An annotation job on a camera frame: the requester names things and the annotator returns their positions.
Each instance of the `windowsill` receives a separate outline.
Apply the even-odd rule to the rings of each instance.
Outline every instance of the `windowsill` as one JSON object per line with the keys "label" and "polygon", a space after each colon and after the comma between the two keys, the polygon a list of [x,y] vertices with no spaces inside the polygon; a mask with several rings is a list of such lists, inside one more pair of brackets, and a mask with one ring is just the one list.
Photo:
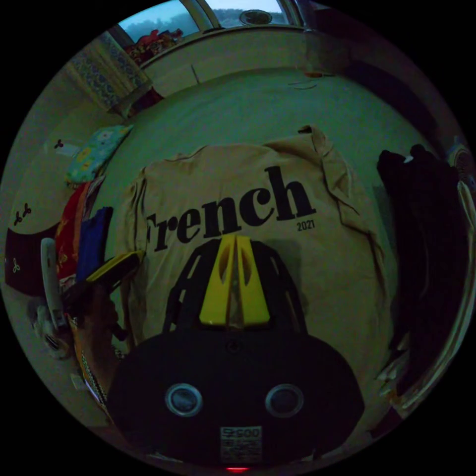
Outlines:
{"label": "windowsill", "polygon": [[152,63],[154,63],[157,60],[160,60],[166,55],[169,55],[170,53],[173,53],[180,48],[183,48],[185,46],[189,46],[192,43],[197,43],[199,41],[202,41],[207,38],[211,38],[213,36],[218,36],[218,35],[226,35],[227,33],[230,32],[237,32],[237,31],[253,31],[253,30],[267,30],[267,29],[273,29],[273,30],[293,30],[293,31],[302,31],[304,28],[300,26],[295,26],[295,25],[259,25],[259,26],[236,26],[233,28],[226,28],[224,30],[217,30],[217,31],[211,31],[209,33],[194,33],[192,35],[188,35],[184,38],[183,41],[181,41],[178,45],[172,46],[171,48],[168,48],[167,50],[163,51],[162,53],[158,54],[157,56],[154,56],[153,58],[148,59],[145,61],[143,64],[140,65],[141,69],[145,69],[148,66],[150,66]]}

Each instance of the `window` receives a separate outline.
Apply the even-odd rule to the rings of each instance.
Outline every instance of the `window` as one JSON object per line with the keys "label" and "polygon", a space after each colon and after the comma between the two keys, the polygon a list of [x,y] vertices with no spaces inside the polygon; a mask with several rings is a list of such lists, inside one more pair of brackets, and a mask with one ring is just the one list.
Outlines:
{"label": "window", "polygon": [[183,36],[197,33],[199,28],[180,0],[169,0],[147,10],[136,13],[119,22],[119,26],[131,37],[133,42],[141,36],[150,35],[153,30],[162,33],[180,28]]}
{"label": "window", "polygon": [[246,10],[263,10],[273,17],[272,25],[289,25],[277,0],[206,0],[223,28],[244,26],[239,16]]}

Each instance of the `sky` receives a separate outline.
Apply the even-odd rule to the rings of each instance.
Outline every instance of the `sky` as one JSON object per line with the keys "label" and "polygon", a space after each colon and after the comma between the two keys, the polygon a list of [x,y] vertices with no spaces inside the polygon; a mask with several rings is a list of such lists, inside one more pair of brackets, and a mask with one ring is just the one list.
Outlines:
{"label": "sky", "polygon": [[[212,9],[240,8],[243,10],[264,10],[269,12],[281,11],[276,0],[207,0]],[[153,6],[133,17],[119,22],[122,28],[127,28],[132,23],[141,23],[144,20],[156,20],[158,17],[163,21],[170,20],[173,16],[184,13],[185,7],[174,0],[170,3]]]}

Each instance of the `floral pillow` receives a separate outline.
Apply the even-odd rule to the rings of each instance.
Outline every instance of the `floral pillow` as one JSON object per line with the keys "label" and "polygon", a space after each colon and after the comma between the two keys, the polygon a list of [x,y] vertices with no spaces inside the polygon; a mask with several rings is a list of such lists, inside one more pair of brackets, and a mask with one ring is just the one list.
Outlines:
{"label": "floral pillow", "polygon": [[74,154],[66,172],[66,185],[78,188],[82,183],[90,182],[102,175],[114,152],[132,128],[132,125],[115,125],[98,129]]}

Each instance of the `patterned curtain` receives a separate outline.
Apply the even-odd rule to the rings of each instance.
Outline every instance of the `patterned curtain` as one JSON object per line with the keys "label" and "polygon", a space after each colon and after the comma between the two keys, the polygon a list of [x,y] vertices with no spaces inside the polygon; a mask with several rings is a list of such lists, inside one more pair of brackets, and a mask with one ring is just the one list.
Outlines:
{"label": "patterned curtain", "polygon": [[97,105],[123,118],[152,88],[152,80],[108,32],[83,48],[64,69]]}

